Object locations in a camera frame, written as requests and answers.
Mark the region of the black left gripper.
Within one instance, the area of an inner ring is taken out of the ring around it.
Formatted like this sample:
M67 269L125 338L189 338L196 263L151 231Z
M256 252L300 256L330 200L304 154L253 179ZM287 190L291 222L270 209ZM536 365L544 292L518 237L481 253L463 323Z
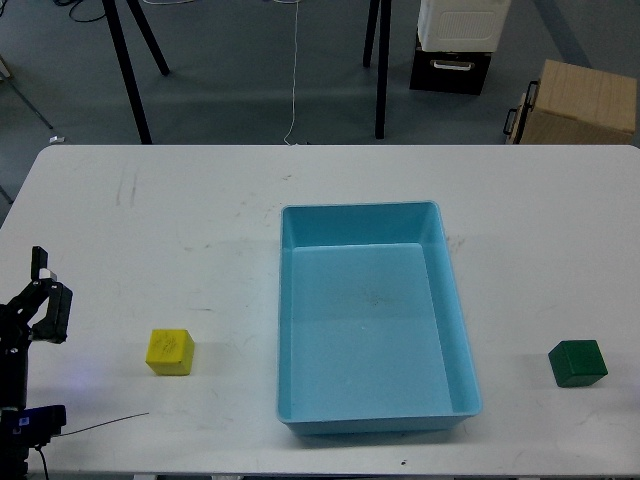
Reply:
M41 246L31 250L32 280L56 280L48 268L48 252ZM20 350L32 340L61 344L67 339L67 328L73 292L61 282L31 281L8 304L1 306L1 354ZM33 327L29 321L48 300L45 316Z

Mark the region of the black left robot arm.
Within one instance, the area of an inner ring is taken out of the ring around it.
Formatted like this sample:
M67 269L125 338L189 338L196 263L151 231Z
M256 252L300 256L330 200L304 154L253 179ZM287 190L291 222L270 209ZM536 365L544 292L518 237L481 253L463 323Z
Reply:
M32 248L31 279L1 306L1 477L25 479L30 449L40 450L66 424L66 408L28 409L28 350L67 338L72 291L48 269L48 253Z

